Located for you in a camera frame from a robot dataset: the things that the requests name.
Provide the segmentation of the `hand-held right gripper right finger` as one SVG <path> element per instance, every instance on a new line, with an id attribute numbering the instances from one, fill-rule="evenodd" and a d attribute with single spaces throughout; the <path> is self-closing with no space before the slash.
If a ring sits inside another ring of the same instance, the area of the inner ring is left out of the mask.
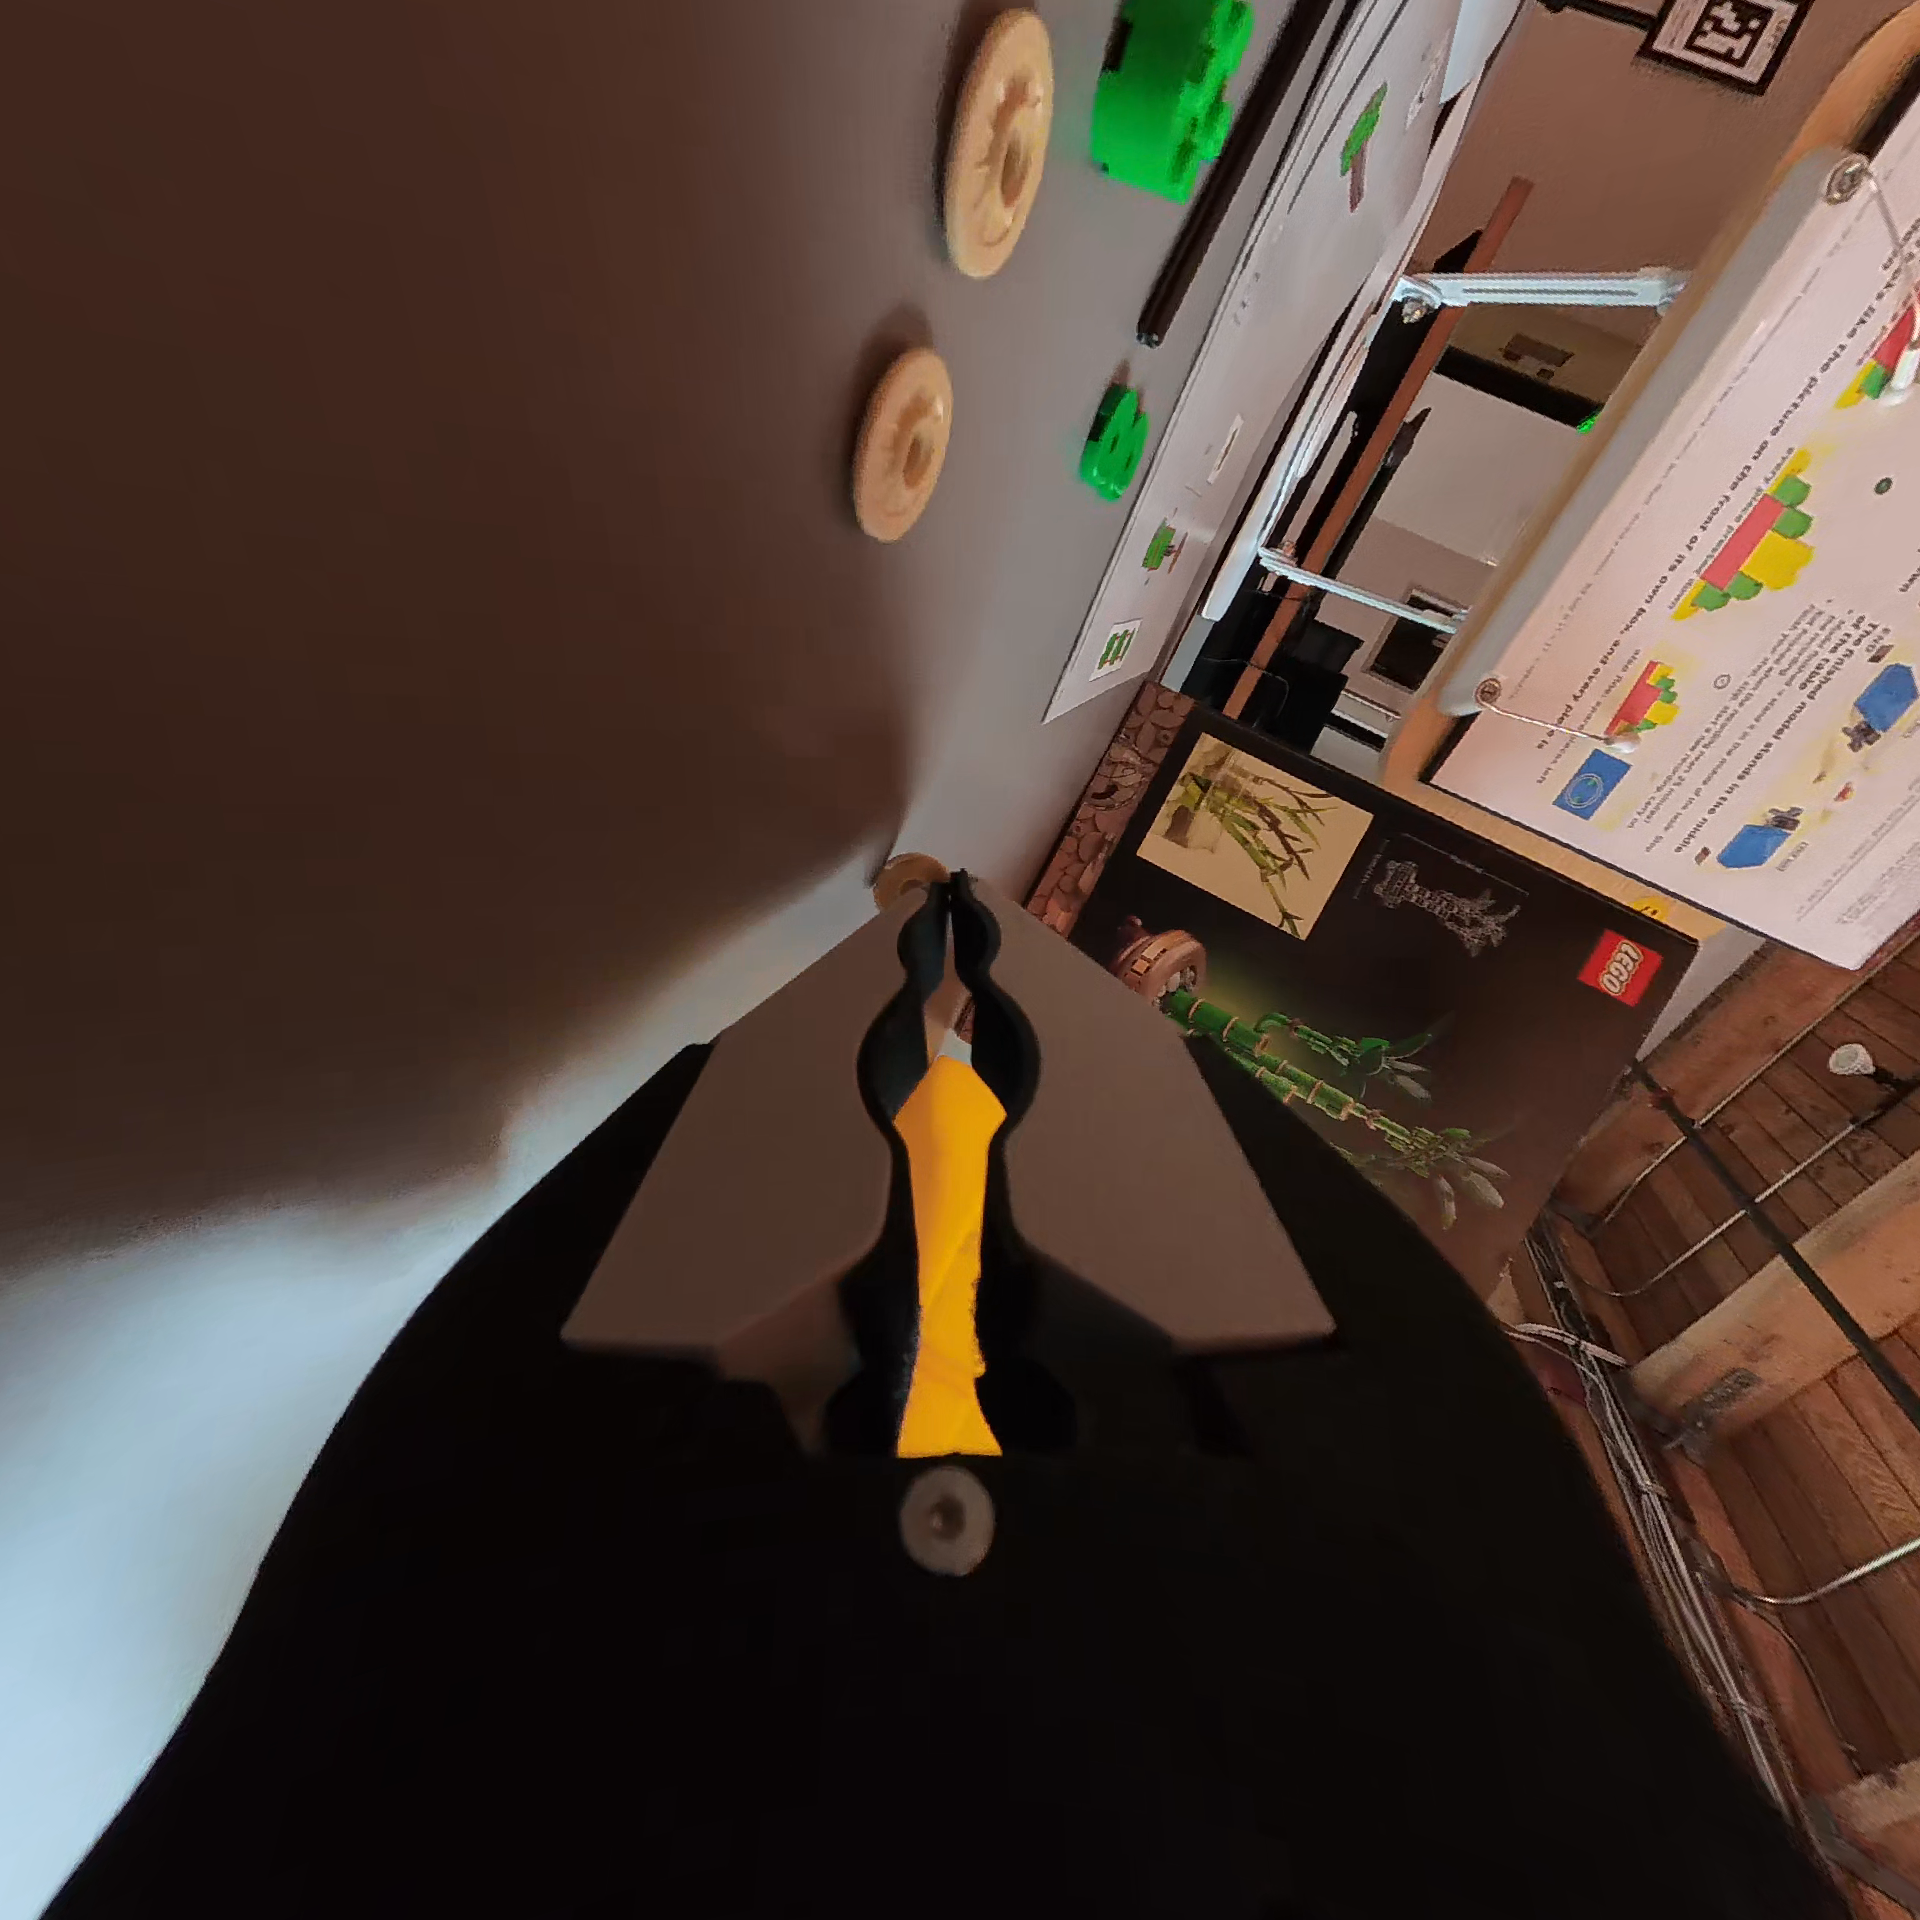
<path id="1" fill-rule="evenodd" d="M 1253 1453 L 1233 1366 L 1336 1318 L 1169 1022 L 960 872 L 949 1058 L 949 1440 Z"/>

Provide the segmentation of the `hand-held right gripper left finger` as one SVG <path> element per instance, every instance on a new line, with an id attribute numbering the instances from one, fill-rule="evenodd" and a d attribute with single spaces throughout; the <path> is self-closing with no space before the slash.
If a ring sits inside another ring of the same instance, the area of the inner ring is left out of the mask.
<path id="1" fill-rule="evenodd" d="M 562 1327 L 587 1354 L 692 1359 L 776 1391 L 816 1446 L 857 1350 L 840 1279 L 882 1235 L 892 1146 L 857 1047 L 906 970 L 932 888 L 865 921 L 704 1055 Z"/>

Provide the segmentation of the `grey desk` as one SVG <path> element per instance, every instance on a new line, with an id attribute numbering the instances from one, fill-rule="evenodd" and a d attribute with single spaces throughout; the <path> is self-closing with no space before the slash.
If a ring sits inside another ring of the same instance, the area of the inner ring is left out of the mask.
<path id="1" fill-rule="evenodd" d="M 999 3 L 5 3 L 5 1914 L 177 1729 L 353 1391 L 925 849 L 1020 893 L 1181 213 L 939 222 Z M 879 377 L 954 391 L 857 527 Z"/>

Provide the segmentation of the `dark bamboo set box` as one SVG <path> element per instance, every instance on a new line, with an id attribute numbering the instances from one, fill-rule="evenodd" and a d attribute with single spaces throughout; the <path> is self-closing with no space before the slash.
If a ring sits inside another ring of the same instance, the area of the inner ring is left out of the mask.
<path id="1" fill-rule="evenodd" d="M 1028 909 L 1489 1295 L 1697 941 L 1148 683 Z"/>

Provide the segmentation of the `green round toy brick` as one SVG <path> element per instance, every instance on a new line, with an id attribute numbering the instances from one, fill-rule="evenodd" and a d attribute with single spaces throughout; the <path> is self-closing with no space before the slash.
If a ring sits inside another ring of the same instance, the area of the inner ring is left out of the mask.
<path id="1" fill-rule="evenodd" d="M 1244 2 L 1125 2 L 1095 82 L 1095 166 L 1187 202 L 1233 128 L 1228 87 L 1256 33 Z"/>
<path id="2" fill-rule="evenodd" d="M 1149 418 L 1140 391 L 1113 382 L 1088 426 L 1079 453 L 1079 479 L 1104 499 L 1121 499 L 1136 479 L 1146 455 Z"/>

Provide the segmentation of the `printed instruction board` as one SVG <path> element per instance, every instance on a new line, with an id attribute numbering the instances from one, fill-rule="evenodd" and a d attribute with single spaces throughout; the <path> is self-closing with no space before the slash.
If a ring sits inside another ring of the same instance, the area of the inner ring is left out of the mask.
<path id="1" fill-rule="evenodd" d="M 1836 968 L 1916 923 L 1916 3 L 1722 229 L 1383 779 Z"/>

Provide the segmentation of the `open instruction booklet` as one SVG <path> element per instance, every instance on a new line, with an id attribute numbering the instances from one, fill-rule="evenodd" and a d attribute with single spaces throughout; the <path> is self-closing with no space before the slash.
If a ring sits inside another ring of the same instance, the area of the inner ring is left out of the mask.
<path id="1" fill-rule="evenodd" d="M 1159 666 L 1217 618 L 1325 435 L 1448 178 L 1519 3 L 1357 3 L 1321 54 L 1233 274 L 1131 494 L 1044 722 Z"/>

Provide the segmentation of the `black toy axle rod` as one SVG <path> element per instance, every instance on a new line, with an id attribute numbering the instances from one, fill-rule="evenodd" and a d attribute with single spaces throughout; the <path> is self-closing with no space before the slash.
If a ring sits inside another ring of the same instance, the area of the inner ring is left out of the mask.
<path id="1" fill-rule="evenodd" d="M 1299 119 L 1301 106 L 1293 96 L 1306 96 L 1313 88 L 1329 61 L 1329 48 L 1338 41 L 1352 10 L 1353 6 L 1346 2 L 1291 3 L 1256 82 L 1236 106 L 1220 155 L 1195 186 L 1184 222 L 1146 293 L 1133 327 L 1133 341 L 1140 347 L 1157 350 L 1163 345 L 1266 131 L 1275 121 L 1291 128 Z"/>

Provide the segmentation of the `black white marker tag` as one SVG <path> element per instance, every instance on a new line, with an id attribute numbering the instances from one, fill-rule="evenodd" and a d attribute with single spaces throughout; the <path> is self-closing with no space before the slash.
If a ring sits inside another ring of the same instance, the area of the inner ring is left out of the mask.
<path id="1" fill-rule="evenodd" d="M 1760 97 L 1807 16 L 1809 2 L 1661 2 L 1636 58 Z"/>

